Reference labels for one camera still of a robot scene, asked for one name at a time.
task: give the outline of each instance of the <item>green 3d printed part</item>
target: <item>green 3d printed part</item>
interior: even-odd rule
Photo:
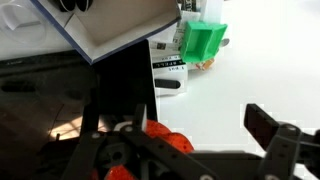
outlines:
[[[181,47],[184,62],[201,62],[213,58],[227,29],[226,24],[187,22]]]

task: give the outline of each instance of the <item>white table surface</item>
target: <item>white table surface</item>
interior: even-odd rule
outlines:
[[[264,155],[243,127],[247,103],[313,134],[320,128],[320,1],[224,2],[231,43],[214,67],[189,73],[188,92],[157,99],[159,120],[197,150]],[[53,28],[37,47],[17,46],[0,32],[0,59],[71,49]],[[304,179],[316,179],[296,168]]]

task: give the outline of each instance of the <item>black cable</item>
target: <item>black cable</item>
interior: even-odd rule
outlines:
[[[56,117],[55,117],[54,120],[53,120],[51,129],[50,129],[50,133],[48,134],[48,137],[47,137],[47,138],[48,138],[48,141],[50,141],[50,135],[51,135],[51,133],[52,133],[52,129],[53,129],[54,124],[56,123],[56,121],[57,121],[57,119],[58,119],[58,116],[59,116],[60,112],[62,111],[63,107],[64,107],[64,104],[61,105],[60,109],[58,110],[58,113],[56,114]]]

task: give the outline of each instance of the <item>orange object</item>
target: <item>orange object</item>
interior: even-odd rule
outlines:
[[[166,126],[159,122],[147,121],[146,134],[150,137],[160,137],[183,153],[194,150],[190,141],[180,133],[172,133]],[[133,176],[124,166],[116,166],[110,169],[106,180],[134,180]]]

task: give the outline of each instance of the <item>white box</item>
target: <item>white box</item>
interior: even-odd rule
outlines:
[[[94,0],[87,12],[60,12],[53,0],[31,2],[90,64],[181,18],[176,0]]]

